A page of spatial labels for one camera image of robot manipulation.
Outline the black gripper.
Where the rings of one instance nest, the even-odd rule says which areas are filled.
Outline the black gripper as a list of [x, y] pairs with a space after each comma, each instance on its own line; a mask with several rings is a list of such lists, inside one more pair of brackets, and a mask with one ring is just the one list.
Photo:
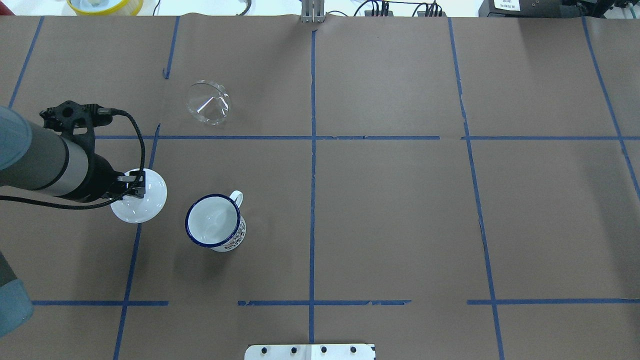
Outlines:
[[128, 187], [124, 183], [144, 183], [144, 170], [130, 170], [126, 173], [116, 171], [110, 163], [98, 154], [93, 155], [93, 170], [87, 182], [80, 189], [80, 202], [90, 203], [99, 199], [123, 199], [125, 197], [143, 199], [146, 187]]

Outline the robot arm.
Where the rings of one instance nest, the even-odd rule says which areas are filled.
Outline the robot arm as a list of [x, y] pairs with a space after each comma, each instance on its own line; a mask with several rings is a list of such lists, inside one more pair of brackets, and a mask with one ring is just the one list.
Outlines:
[[[98, 104], [65, 101], [39, 113], [37, 126], [9, 107], [1, 108], [1, 185], [66, 199], [71, 204], [3, 195], [2, 201], [81, 211], [102, 208], [126, 197], [146, 195], [146, 146], [128, 112]], [[116, 171], [95, 152], [95, 129], [127, 118], [135, 130], [140, 164], [130, 174]]]

